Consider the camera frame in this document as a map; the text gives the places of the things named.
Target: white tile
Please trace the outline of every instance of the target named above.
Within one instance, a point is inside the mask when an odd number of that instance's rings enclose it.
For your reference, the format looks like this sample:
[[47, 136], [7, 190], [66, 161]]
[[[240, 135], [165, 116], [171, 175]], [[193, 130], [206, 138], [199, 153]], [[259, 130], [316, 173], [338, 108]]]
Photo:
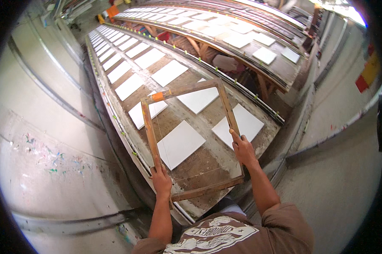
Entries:
[[183, 28], [187, 28], [187, 29], [195, 30], [195, 31], [200, 31], [207, 26], [209, 26], [207, 22], [203, 22], [199, 20], [192, 21], [190, 23], [186, 23], [185, 25], [182, 25]]
[[165, 16], [165, 17], [163, 17], [163, 18], [161, 18], [161, 19], [158, 19], [157, 21], [158, 21], [158, 22], [166, 22], [167, 20], [170, 20], [170, 19], [173, 19], [173, 18], [175, 18], [175, 16], [173, 16], [173, 15], [168, 15], [168, 16]]
[[[163, 111], [167, 107], [168, 105], [164, 100], [150, 104], [149, 105], [150, 116], [152, 117], [152, 119], [155, 118], [156, 115], [158, 115], [161, 111]], [[133, 123], [136, 125], [136, 128], [138, 130], [142, 129], [144, 126], [144, 119], [143, 119], [143, 111], [141, 109], [140, 102], [136, 104], [136, 106], [134, 106], [132, 109], [129, 110], [129, 115], [130, 115], [130, 118], [132, 118]]]
[[156, 20], [156, 19], [162, 18], [163, 16], [164, 14], [156, 14], [153, 17], [148, 18], [148, 20]]
[[212, 24], [215, 24], [215, 25], [221, 26], [221, 25], [224, 25], [226, 23], [229, 23], [230, 21], [231, 21], [230, 18], [220, 17], [220, 18], [211, 19], [208, 22], [212, 23]]
[[124, 33], [117, 33], [114, 37], [112, 37], [109, 41], [114, 42], [117, 39], [119, 39], [121, 36], [123, 36]]
[[98, 51], [98, 50], [100, 50], [100, 49], [101, 49], [103, 46], [105, 46], [106, 44], [107, 44], [107, 42], [106, 42], [106, 41], [103, 41], [101, 44], [97, 45], [97, 46], [94, 48], [95, 52]]
[[191, 15], [194, 15], [194, 14], [197, 14], [198, 12], [196, 11], [186, 11], [184, 13], [180, 13], [178, 14], [178, 16], [181, 16], [181, 17], [189, 17]]
[[165, 54], [159, 51], [157, 48], [153, 48], [143, 56], [136, 59], [134, 62], [142, 69], [147, 69], [153, 63], [160, 60]]
[[144, 18], [144, 16], [148, 15], [149, 13], [142, 13], [141, 15], [137, 16], [138, 19]]
[[225, 28], [222, 28], [220, 26], [211, 26], [211, 27], [207, 27], [203, 30], [201, 30], [201, 33], [207, 35], [207, 36], [210, 36], [210, 37], [216, 37], [222, 33], [224, 33], [226, 31]]
[[174, 11], [169, 12], [168, 14], [171, 14], [171, 15], [177, 15], [177, 14], [182, 13], [182, 12], [185, 12], [185, 10], [177, 9], [177, 10], [174, 10]]
[[100, 56], [103, 52], [107, 51], [107, 49], [110, 47], [111, 46], [109, 44], [107, 44], [103, 48], [101, 48], [99, 51], [97, 51], [97, 53], [96, 53], [97, 57]]
[[99, 62], [102, 63], [103, 61], [105, 61], [105, 59], [107, 59], [114, 52], [115, 52], [115, 50], [113, 48], [109, 49], [102, 56], [99, 57]]
[[130, 70], [130, 65], [124, 61], [121, 64], [119, 64], [111, 73], [108, 74], [108, 79], [111, 82], [111, 84], [115, 83], [120, 77], [123, 76], [123, 74], [127, 73], [128, 70]]
[[292, 51], [288, 47], [284, 48], [284, 51], [282, 54], [283, 54], [283, 56], [288, 58], [288, 60], [290, 60], [291, 62], [293, 62], [295, 64], [298, 62], [299, 57], [300, 57], [299, 54], [295, 53], [294, 51]]
[[248, 33], [255, 28], [257, 28], [255, 25], [252, 25], [252, 24], [247, 23], [247, 22], [240, 23], [238, 25], [234, 25], [234, 26], [230, 27], [230, 29], [232, 29], [233, 31], [236, 31], [236, 32], [242, 33], [242, 34]]
[[155, 9], [155, 10], [153, 10], [152, 12], [159, 12], [159, 11], [162, 11], [162, 10], [164, 10], [165, 8], [157, 8], [157, 9]]
[[160, 157], [170, 170], [193, 154], [205, 139], [185, 120], [157, 143]]
[[117, 61], [119, 61], [122, 57], [119, 54], [114, 55], [109, 60], [107, 60], [106, 63], [104, 63], [103, 68], [105, 71], [107, 71], [109, 68], [112, 67], [112, 65], [116, 64]]
[[249, 38], [247, 36], [243, 36], [242, 34], [234, 34], [232, 36], [229, 36], [227, 38], [223, 39], [224, 42], [229, 43], [230, 45], [236, 47], [236, 48], [242, 48], [246, 46], [247, 44], [251, 43], [252, 38]]
[[143, 79], [136, 73], [128, 78], [122, 85], [115, 89], [116, 94], [121, 101], [124, 101], [127, 97], [133, 94], [134, 91], [139, 89], [144, 84]]
[[150, 13], [150, 14], [144, 16], [142, 19], [148, 19], [148, 18], [150, 18], [150, 17], [152, 17], [154, 15], [156, 15], [156, 14], [155, 13]]
[[[237, 104], [233, 108], [233, 114], [235, 115], [236, 123], [238, 124], [240, 135], [245, 135], [247, 140], [251, 142], [254, 137], [263, 128], [264, 124], [257, 119], [254, 115], [250, 114], [244, 107]], [[224, 117], [212, 131], [218, 136], [226, 145], [233, 150], [232, 147], [232, 135], [229, 133], [229, 125], [226, 117]]]
[[218, 89], [211, 87], [204, 90], [195, 91], [188, 94], [177, 96], [177, 98], [192, 112], [198, 114], [204, 108], [206, 108], [211, 102], [213, 102], [219, 96]]
[[139, 45], [137, 45], [136, 47], [134, 47], [131, 50], [129, 50], [128, 52], [126, 52], [125, 54], [128, 57], [132, 58], [132, 57], [136, 56], [137, 54], [139, 54], [140, 52], [142, 52], [143, 50], [145, 50], [148, 47], [150, 47], [150, 45], [142, 42]]
[[119, 33], [119, 31], [115, 31], [111, 33], [110, 35], [107, 36], [107, 39], [109, 40], [110, 38], [114, 37], [117, 33]]
[[113, 43], [113, 45], [115, 46], [118, 46], [119, 44], [123, 43], [125, 40], [127, 40], [128, 38], [130, 38], [129, 35], [124, 35], [122, 38], [120, 38], [119, 40], [115, 41]]
[[265, 47], [261, 47], [259, 50], [253, 53], [253, 56], [261, 61], [263, 61], [265, 64], [269, 65], [277, 54], [271, 52], [270, 50], [266, 49]]
[[253, 39], [258, 41], [259, 43], [263, 43], [266, 46], [270, 46], [275, 42], [275, 39], [268, 37], [264, 33], [254, 34]]
[[182, 17], [182, 18], [177, 18], [175, 20], [169, 21], [167, 24], [170, 24], [170, 25], [179, 25], [179, 24], [187, 22], [189, 20], [190, 20], [189, 18]]
[[129, 48], [130, 46], [132, 46], [136, 42], [138, 42], [138, 39], [130, 38], [130, 40], [128, 40], [127, 42], [125, 42], [121, 46], [119, 46], [119, 49], [122, 50], [122, 51], [125, 51], [125, 49]]
[[166, 66], [153, 74], [152, 78], [162, 87], [165, 87], [179, 75], [183, 74], [186, 70], [188, 70], [188, 67], [183, 66], [176, 60], [172, 60]]
[[196, 16], [192, 16], [192, 18], [193, 19], [204, 20], [204, 19], [212, 18], [214, 16], [215, 15], [212, 14], [212, 13], [202, 13], [202, 14], [199, 14], [199, 15], [196, 15]]
[[165, 10], [160, 11], [159, 13], [167, 13], [167, 12], [172, 11], [172, 10], [173, 10], [173, 9], [168, 8], [168, 9], [165, 9]]

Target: wooden beam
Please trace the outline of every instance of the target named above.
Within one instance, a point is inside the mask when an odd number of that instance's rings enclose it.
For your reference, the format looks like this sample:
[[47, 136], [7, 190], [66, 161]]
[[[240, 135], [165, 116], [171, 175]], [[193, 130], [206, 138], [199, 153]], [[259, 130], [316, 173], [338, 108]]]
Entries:
[[157, 29], [155, 28], [155, 27], [153, 27], [153, 26], [144, 26], [146, 29], [147, 29], [147, 31], [150, 33], [150, 35], [151, 36], [153, 36], [153, 37], [157, 37]]
[[186, 37], [188, 39], [188, 41], [191, 43], [191, 45], [194, 47], [195, 51], [198, 53], [198, 55], [200, 56], [199, 54], [199, 46], [197, 44], [196, 41], [194, 41], [193, 39], [189, 38], [189, 37]]

